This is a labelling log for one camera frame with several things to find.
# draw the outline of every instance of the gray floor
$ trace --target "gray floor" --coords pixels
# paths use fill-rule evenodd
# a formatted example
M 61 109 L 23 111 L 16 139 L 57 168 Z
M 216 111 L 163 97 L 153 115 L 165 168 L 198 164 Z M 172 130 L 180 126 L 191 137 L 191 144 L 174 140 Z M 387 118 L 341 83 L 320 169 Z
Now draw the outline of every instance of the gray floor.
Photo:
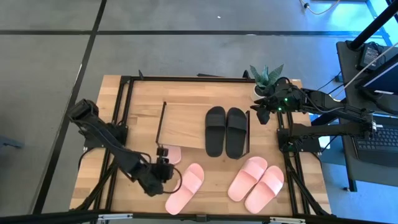
M 313 2 L 314 10 L 330 3 Z M 99 0 L 0 1 L 0 29 L 88 29 Z M 101 30 L 353 30 L 372 21 L 363 3 L 341 3 L 329 14 L 303 13 L 299 1 L 109 0 Z M 240 77 L 249 65 L 285 64 L 284 75 L 318 88 L 339 71 L 335 44 L 347 37 L 226 35 L 97 36 L 78 100 L 96 99 L 103 75 Z M 382 39 L 372 39 L 384 44 Z M 88 36 L 0 35 L 0 134 L 25 142 L 0 151 L 0 216 L 29 212 L 55 132 L 80 67 Z M 336 87 L 332 83 L 325 91 Z M 70 126 L 45 212 L 65 211 L 72 196 L 83 138 Z M 332 195 L 348 194 L 331 191 Z M 380 201 L 377 206 L 389 204 Z M 339 217 L 366 218 L 362 213 Z M 151 220 L 141 223 L 153 223 Z

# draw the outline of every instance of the wooden tabletop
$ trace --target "wooden tabletop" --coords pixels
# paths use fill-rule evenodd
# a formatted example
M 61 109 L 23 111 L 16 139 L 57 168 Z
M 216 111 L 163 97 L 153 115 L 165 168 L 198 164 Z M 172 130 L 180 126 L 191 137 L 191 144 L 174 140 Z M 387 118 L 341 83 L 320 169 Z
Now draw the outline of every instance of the wooden tabletop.
M 99 116 L 110 122 L 113 114 L 120 76 L 105 75 L 96 104 Z M 301 87 L 300 80 L 292 80 Z M 279 166 L 285 173 L 282 153 L 277 143 L 278 121 L 272 114 L 266 125 L 260 125 L 255 111 L 251 111 L 250 150 L 239 160 L 230 159 L 225 150 L 220 157 L 209 157 L 205 151 L 205 114 L 213 106 L 249 110 L 253 105 L 250 92 L 253 83 L 221 82 L 157 82 L 135 81 L 127 125 L 129 126 L 126 147 L 146 152 L 156 158 L 155 137 L 162 104 L 167 102 L 159 142 L 182 147 L 182 160 L 176 165 L 183 172 L 191 163 L 200 164 L 205 171 L 205 181 L 199 191 L 180 213 L 250 215 L 244 207 L 244 200 L 234 202 L 227 196 L 227 190 L 246 159 L 261 156 L 268 166 Z M 122 102 L 126 97 L 124 88 Z M 310 125 L 308 114 L 293 113 L 295 123 Z M 77 176 L 70 208 L 79 206 L 93 189 L 100 175 L 104 149 L 89 152 L 83 159 Z M 310 153 L 300 153 L 305 185 L 324 210 L 330 212 L 328 196 L 319 161 Z M 178 175 L 165 184 L 165 190 L 172 190 Z M 101 208 L 104 208 L 108 186 L 105 187 Z M 299 189 L 295 186 L 298 209 L 302 212 Z M 165 201 L 169 195 L 147 196 L 138 183 L 130 182 L 120 171 L 116 180 L 112 211 L 167 213 Z M 279 194 L 257 215 L 291 215 L 289 190 L 285 183 Z

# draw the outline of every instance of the white cable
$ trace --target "white cable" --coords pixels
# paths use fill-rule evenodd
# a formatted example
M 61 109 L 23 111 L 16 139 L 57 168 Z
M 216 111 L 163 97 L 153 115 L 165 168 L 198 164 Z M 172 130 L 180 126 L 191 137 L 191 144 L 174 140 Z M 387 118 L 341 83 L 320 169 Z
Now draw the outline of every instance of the white cable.
M 303 0 L 300 0 L 300 2 L 302 3 L 302 5 L 304 6 L 305 4 L 308 4 L 308 3 L 305 3 Z M 314 15 L 320 15 L 320 14 L 323 14 L 323 13 L 325 13 L 325 12 L 327 12 L 327 11 L 329 11 L 330 9 L 332 9 L 337 3 L 339 3 L 340 2 L 340 0 L 337 0 L 335 3 L 333 3 L 331 6 L 330 6 L 330 8 L 328 8 L 327 10 L 325 10 L 325 11 L 323 11 L 323 12 L 314 12 L 314 11 L 312 11 L 312 9 L 310 8 L 310 4 L 308 4 L 308 6 L 306 7 L 306 9 L 308 9 L 312 14 L 314 14 Z
M 398 44 L 398 42 L 396 42 L 396 44 L 394 44 L 393 46 L 389 47 L 385 52 L 383 52 L 382 54 L 380 54 L 380 55 L 379 55 L 377 58 L 375 58 L 371 63 L 369 63 L 367 66 L 365 66 L 360 72 L 358 72 L 358 74 L 356 74 L 356 75 L 354 76 L 353 79 L 351 79 L 351 80 L 347 83 L 347 85 L 344 86 L 344 88 L 343 88 L 339 93 L 337 93 L 337 95 L 336 95 L 334 98 L 336 98 L 338 95 L 340 95 L 340 93 L 342 93 L 342 92 L 349 86 L 349 84 L 351 84 L 351 83 L 356 79 L 356 77 L 358 77 L 358 76 L 359 76 L 360 74 L 362 74 L 369 66 L 371 66 L 371 65 L 373 64 L 373 62 L 379 60 L 379 58 L 381 58 L 384 54 L 386 54 L 388 51 L 390 51 L 390 50 L 391 50 L 393 47 L 395 47 L 397 44 Z

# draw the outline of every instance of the pink object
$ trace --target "pink object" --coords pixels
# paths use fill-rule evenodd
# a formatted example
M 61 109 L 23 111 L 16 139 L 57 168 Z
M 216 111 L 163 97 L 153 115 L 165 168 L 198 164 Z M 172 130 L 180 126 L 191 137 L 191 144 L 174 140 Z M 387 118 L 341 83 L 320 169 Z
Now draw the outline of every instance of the pink object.
M 271 166 L 253 188 L 244 206 L 250 213 L 259 213 L 281 190 L 284 184 L 284 173 L 277 166 Z
M 205 179 L 205 173 L 203 168 L 196 163 L 191 164 L 182 175 L 182 185 L 180 190 L 171 194 L 169 199 L 166 201 L 166 211 L 172 215 L 176 215 L 181 212 L 184 206 L 191 200 L 194 194 L 199 190 L 200 186 Z
M 248 159 L 236 175 L 228 189 L 228 196 L 235 202 L 241 201 L 250 189 L 259 182 L 268 163 L 261 157 Z
M 169 146 L 164 145 L 166 149 L 169 150 L 169 154 L 166 158 L 169 159 L 169 163 L 178 164 L 181 161 L 181 147 L 180 146 Z

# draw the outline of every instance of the potted plant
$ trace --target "potted plant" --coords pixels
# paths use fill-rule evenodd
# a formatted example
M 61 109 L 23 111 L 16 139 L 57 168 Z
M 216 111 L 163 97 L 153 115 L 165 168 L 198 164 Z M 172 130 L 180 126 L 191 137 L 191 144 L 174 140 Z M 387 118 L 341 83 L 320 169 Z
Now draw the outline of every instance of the potted plant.
M 268 67 L 267 65 L 264 66 L 264 69 L 262 70 L 261 75 L 257 72 L 256 68 L 250 65 L 250 71 L 254 76 L 254 79 L 256 80 L 256 85 L 253 88 L 251 98 L 253 101 L 261 99 L 264 97 L 264 90 L 274 84 L 276 80 L 279 78 L 280 74 L 282 73 L 282 70 L 284 68 L 284 65 L 282 64 L 281 66 L 277 67 L 275 70 L 272 72 L 268 73 Z

